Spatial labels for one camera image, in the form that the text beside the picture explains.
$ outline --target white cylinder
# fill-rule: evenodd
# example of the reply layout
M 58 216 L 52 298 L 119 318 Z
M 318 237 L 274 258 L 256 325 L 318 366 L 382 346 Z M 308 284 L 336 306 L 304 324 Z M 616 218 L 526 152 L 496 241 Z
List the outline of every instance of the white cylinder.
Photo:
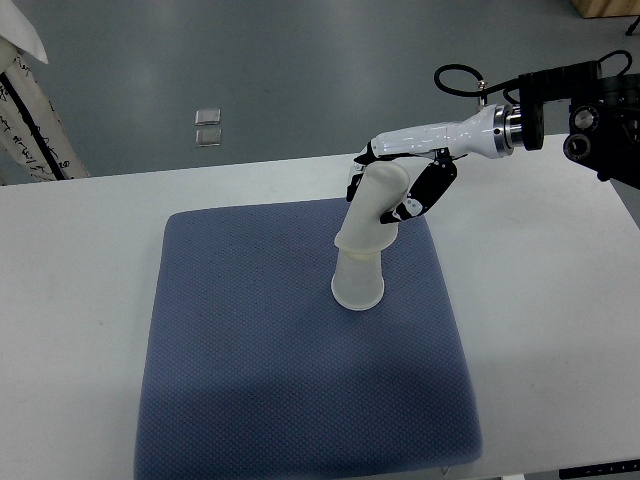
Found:
M 382 300 L 382 255 L 338 251 L 336 272 L 331 279 L 336 301 L 349 310 L 368 310 Z
M 393 243 L 398 224 L 380 223 L 380 215 L 407 195 L 409 174 L 400 165 L 374 162 L 367 167 L 336 235 L 339 248 L 331 291 L 349 310 L 368 310 L 382 300 L 381 251 Z

